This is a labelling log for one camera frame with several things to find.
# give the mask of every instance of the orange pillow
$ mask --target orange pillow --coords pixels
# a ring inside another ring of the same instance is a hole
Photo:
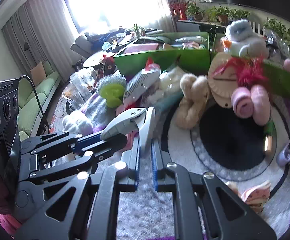
[[[41,61],[40,63],[37,64],[36,67],[31,69],[31,75],[32,75],[34,86],[37,86],[46,78],[46,73],[45,73],[45,70]]]

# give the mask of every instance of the black round mat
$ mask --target black round mat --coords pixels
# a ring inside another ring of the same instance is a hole
[[[199,130],[208,154],[229,170],[249,170],[265,158],[264,128],[252,118],[238,118],[232,109],[211,106],[203,114]]]

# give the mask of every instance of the orange beak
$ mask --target orange beak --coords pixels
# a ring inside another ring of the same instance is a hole
[[[229,49],[232,45],[232,42],[229,41],[228,39],[223,39],[223,45],[225,48]]]

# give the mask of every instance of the purple clip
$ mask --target purple clip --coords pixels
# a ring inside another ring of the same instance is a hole
[[[288,149],[289,143],[290,139],[283,150],[277,155],[277,163],[281,168],[290,163],[290,150]]]

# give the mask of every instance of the red fluffy feather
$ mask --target red fluffy feather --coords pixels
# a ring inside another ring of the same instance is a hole
[[[244,58],[232,57],[225,65],[219,66],[214,71],[213,76],[222,74],[229,67],[235,68],[238,86],[251,89],[253,85],[260,84],[265,88],[268,87],[268,78],[263,74],[261,58],[247,60]]]

